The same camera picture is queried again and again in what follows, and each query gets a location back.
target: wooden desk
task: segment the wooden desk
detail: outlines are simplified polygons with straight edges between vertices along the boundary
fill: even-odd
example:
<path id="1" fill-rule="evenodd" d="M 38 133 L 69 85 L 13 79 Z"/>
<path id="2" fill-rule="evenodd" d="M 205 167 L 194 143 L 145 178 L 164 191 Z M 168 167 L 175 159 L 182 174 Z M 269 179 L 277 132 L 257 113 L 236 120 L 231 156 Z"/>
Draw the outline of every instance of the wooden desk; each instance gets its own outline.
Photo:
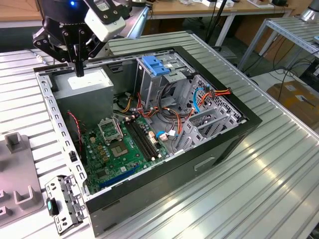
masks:
<path id="1" fill-rule="evenodd" d="M 158 1 L 153 4 L 152 19 L 211 16 L 213 10 L 214 7 L 207 7 L 201 3 L 184 5 L 178 0 L 173 0 L 171 2 Z M 284 13 L 284 16 L 289 16 L 292 10 L 293 8 L 291 7 L 283 8 L 279 6 L 275 8 L 258 8 L 246 0 L 235 3 L 233 7 L 226 7 L 222 16 L 227 16 L 227 19 L 218 37 L 216 46 L 222 45 L 236 15 Z M 17 10 L 16 8 L 11 7 L 0 7 L 0 28 L 24 26 L 41 26 L 40 13 L 23 9 Z"/>
<path id="2" fill-rule="evenodd" d="M 214 7 L 207 7 L 202 3 L 193 3 L 192 5 L 181 4 L 178 0 L 168 1 L 157 1 L 153 4 L 153 18 L 163 19 L 163 18 L 179 18 L 179 17 L 189 17 L 189 15 L 196 16 L 211 16 Z M 258 8 L 252 5 L 246 0 L 241 0 L 235 3 L 233 7 L 225 7 L 223 15 L 229 15 L 231 13 L 247 15 L 247 14 L 266 14 L 266 13 L 284 13 L 291 11 L 292 8 L 276 6 L 275 9 L 272 8 Z"/>

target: blue cable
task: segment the blue cable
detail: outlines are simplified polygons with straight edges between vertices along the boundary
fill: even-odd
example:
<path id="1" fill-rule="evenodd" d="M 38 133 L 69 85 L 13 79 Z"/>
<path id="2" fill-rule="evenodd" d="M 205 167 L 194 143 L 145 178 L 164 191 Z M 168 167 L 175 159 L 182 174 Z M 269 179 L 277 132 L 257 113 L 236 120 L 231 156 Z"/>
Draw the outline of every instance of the blue cable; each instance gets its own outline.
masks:
<path id="1" fill-rule="evenodd" d="M 197 93 L 197 91 L 203 91 L 203 90 L 204 90 L 204 88 L 197 88 L 197 89 L 195 90 L 195 92 L 194 92 L 193 103 L 194 103 L 195 110 L 196 110 L 197 112 L 199 112 L 199 108 L 198 108 L 197 103 L 196 103 L 196 93 Z"/>
<path id="2" fill-rule="evenodd" d="M 163 133 L 165 133 L 165 131 L 159 131 L 159 132 L 156 134 L 156 138 L 159 138 L 159 136 L 160 136 L 161 134 L 163 134 Z"/>

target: workbench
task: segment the workbench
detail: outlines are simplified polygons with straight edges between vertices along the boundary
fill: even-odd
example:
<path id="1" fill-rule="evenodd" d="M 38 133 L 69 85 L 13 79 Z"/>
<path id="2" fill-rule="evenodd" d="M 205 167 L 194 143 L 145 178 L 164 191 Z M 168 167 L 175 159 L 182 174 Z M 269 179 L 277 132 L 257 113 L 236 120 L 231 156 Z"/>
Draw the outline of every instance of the workbench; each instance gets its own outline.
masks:
<path id="1" fill-rule="evenodd" d="M 300 51 L 302 49 L 306 50 L 313 56 L 319 56 L 319 44 L 314 41 L 314 37 L 319 35 L 319 23 L 307 23 L 302 21 L 298 17 L 270 18 L 265 19 L 263 24 L 257 31 L 254 39 L 250 43 L 248 49 L 246 50 L 244 56 L 238 64 L 239 70 L 243 69 L 246 61 L 255 49 L 256 44 L 264 34 L 267 27 L 273 29 L 274 31 L 268 38 L 259 55 L 262 56 L 275 40 L 277 35 L 280 34 L 300 47 L 299 52 L 295 54 L 295 58 L 300 54 Z M 287 67 L 292 65 L 295 58 L 290 61 Z"/>
<path id="2" fill-rule="evenodd" d="M 221 164 L 99 238 L 306 238 L 319 222 L 319 136 L 194 34 L 184 31 L 110 41 L 112 52 L 181 45 L 263 122 Z M 52 58 L 37 50 L 52 64 Z M 0 54 L 0 138 L 29 136 L 44 185 L 68 175 L 28 51 Z M 57 238 L 46 207 L 1 229 L 19 238 Z M 63 238 L 92 239 L 88 219 Z"/>
<path id="3" fill-rule="evenodd" d="M 149 19 L 204 17 L 213 14 L 214 7 L 207 7 L 202 3 L 184 5 L 179 0 L 156 1 L 153 4 L 153 13 L 149 13 Z M 235 3 L 233 7 L 225 7 L 222 16 L 227 16 L 224 26 L 216 41 L 216 46 L 221 46 L 226 34 L 237 15 L 273 14 L 283 13 L 283 17 L 289 16 L 292 7 L 274 6 L 271 8 L 258 8 L 247 0 Z M 39 12 L 32 12 L 18 8 L 2 6 L 0 8 L 0 28 L 42 26 Z"/>

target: motherboard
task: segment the motherboard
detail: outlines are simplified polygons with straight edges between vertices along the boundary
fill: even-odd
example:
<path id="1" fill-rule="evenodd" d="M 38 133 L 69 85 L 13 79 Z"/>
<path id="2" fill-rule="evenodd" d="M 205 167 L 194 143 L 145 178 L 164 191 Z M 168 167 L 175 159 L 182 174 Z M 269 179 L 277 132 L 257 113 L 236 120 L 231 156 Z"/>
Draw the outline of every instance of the motherboard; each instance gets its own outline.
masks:
<path id="1" fill-rule="evenodd" d="M 169 157 L 143 117 L 129 121 L 102 120 L 82 137 L 91 194 Z"/>

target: open computer tower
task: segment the open computer tower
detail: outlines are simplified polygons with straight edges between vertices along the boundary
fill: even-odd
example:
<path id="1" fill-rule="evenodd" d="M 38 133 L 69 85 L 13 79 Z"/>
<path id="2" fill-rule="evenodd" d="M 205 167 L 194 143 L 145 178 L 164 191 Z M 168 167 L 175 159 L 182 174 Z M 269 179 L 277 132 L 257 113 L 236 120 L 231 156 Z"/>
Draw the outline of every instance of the open computer tower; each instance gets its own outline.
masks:
<path id="1" fill-rule="evenodd" d="M 46 184 L 60 235 L 94 235 L 222 162 L 261 120 L 182 47 L 35 74 L 71 175 Z"/>

